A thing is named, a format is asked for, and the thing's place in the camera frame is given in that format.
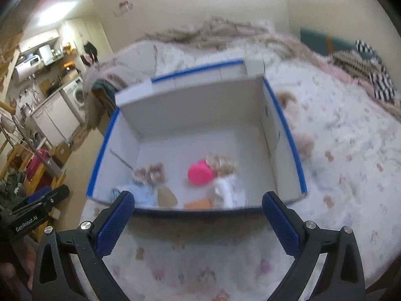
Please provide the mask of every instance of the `fluorescent light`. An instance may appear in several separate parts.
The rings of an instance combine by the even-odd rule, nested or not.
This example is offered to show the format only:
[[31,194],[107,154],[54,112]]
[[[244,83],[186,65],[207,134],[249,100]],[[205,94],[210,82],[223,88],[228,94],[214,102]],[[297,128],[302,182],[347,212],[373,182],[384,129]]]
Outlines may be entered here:
[[45,26],[63,19],[77,4],[77,2],[57,3],[40,15],[39,26]]

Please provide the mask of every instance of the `bolt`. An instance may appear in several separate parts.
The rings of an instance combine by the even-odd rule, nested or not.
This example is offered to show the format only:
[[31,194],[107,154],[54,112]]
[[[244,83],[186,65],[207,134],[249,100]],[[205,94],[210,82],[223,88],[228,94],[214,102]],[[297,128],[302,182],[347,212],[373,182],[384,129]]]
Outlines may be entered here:
[[316,223],[315,223],[315,222],[306,221],[306,222],[305,222],[305,225],[306,225],[306,227],[307,227],[308,229],[311,229],[311,230],[316,229]]
[[348,234],[352,233],[352,228],[350,228],[349,226],[344,226],[344,231]]
[[89,229],[91,226],[92,226],[92,223],[91,223],[91,222],[88,222],[88,221],[83,222],[83,223],[81,224],[81,230],[87,230],[87,229]]
[[53,226],[46,226],[45,227],[45,234],[50,234],[53,231]]

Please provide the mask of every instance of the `beige plush toy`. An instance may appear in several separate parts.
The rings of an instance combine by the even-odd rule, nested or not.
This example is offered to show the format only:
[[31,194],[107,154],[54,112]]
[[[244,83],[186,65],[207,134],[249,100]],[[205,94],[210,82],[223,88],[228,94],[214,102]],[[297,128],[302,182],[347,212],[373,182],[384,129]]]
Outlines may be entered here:
[[276,91],[274,94],[283,109],[285,119],[298,149],[299,157],[302,161],[310,158],[315,148],[315,138],[308,132],[296,129],[301,111],[298,99],[290,91]]

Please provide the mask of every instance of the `light blue cloth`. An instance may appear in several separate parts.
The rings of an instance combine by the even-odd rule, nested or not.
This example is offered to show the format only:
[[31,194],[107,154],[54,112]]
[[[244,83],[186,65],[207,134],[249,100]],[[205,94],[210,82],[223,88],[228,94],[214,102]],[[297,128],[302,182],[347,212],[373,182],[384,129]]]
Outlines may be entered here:
[[158,206],[157,191],[149,184],[144,185],[143,183],[132,180],[125,186],[112,189],[110,201],[115,201],[123,191],[129,191],[134,195],[135,205]]

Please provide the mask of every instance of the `bed sheet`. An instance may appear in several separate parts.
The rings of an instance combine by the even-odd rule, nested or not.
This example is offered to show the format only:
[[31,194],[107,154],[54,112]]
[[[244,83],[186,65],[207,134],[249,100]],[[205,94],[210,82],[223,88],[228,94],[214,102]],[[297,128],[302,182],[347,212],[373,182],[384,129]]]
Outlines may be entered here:
[[[321,228],[354,229],[367,286],[385,272],[401,248],[400,123],[361,87],[345,85],[300,60],[282,61],[265,46],[194,56],[166,45],[157,57],[157,74],[238,57],[263,58],[273,89],[292,91],[302,105],[298,129],[316,138],[312,157],[302,164],[308,196],[291,207]],[[102,208],[88,200],[81,219],[94,219]],[[104,258],[129,298],[146,301],[264,301],[292,261],[259,215],[208,220],[134,216]],[[321,256],[301,300],[310,296],[323,262]],[[82,270],[78,274],[95,299]]]

